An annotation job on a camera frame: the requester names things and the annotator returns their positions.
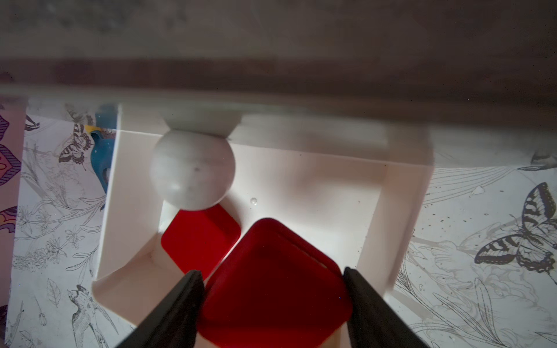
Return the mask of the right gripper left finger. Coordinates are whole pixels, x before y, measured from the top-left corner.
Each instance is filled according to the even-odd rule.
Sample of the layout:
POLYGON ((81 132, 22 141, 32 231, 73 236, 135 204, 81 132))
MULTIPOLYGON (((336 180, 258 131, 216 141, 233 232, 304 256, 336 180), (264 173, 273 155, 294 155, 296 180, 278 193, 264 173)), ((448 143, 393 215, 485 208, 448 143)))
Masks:
POLYGON ((188 272, 119 347, 193 347, 204 295, 202 273, 188 272))

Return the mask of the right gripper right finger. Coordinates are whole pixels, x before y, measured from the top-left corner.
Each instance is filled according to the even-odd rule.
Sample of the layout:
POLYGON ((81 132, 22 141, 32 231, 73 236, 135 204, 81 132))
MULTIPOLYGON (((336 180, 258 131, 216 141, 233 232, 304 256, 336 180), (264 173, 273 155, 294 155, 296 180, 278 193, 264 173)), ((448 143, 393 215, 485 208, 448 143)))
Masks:
POLYGON ((356 269, 345 268, 343 278, 352 300, 352 347, 428 348, 356 269))

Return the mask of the red brooch box front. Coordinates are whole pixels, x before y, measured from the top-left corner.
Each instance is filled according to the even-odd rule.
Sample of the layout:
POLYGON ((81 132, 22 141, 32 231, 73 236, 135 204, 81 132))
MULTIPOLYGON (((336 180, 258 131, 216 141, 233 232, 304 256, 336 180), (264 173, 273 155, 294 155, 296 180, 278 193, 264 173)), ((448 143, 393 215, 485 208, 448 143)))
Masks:
POLYGON ((239 223, 219 204, 207 210, 181 210, 162 235, 161 245, 183 273, 208 279, 241 236, 239 223))

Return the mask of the red brooch box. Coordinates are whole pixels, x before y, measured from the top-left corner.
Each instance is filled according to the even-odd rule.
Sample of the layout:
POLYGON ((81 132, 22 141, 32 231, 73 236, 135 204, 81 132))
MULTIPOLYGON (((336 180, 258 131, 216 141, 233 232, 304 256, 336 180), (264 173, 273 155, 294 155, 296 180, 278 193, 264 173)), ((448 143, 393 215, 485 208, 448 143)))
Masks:
POLYGON ((161 245, 183 273, 208 279, 241 236, 239 223, 219 204, 207 210, 181 210, 162 235, 161 245))
POLYGON ((351 315, 336 262, 264 218, 209 278, 197 330, 218 347, 320 347, 351 315))

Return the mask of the three-tier drawer cabinet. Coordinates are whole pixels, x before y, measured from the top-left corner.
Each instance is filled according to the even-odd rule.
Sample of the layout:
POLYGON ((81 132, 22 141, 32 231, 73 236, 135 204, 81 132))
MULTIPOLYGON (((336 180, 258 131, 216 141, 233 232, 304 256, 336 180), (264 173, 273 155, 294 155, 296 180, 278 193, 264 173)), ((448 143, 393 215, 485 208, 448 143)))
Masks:
POLYGON ((555 347, 555 273, 477 265, 556 190, 555 1, 3 1, 1 103, 20 124, 9 347, 74 347, 68 297, 100 268, 104 192, 60 162, 119 107, 148 151, 222 130, 290 226, 342 267, 379 236, 374 184, 435 172, 388 300, 431 347, 555 347))

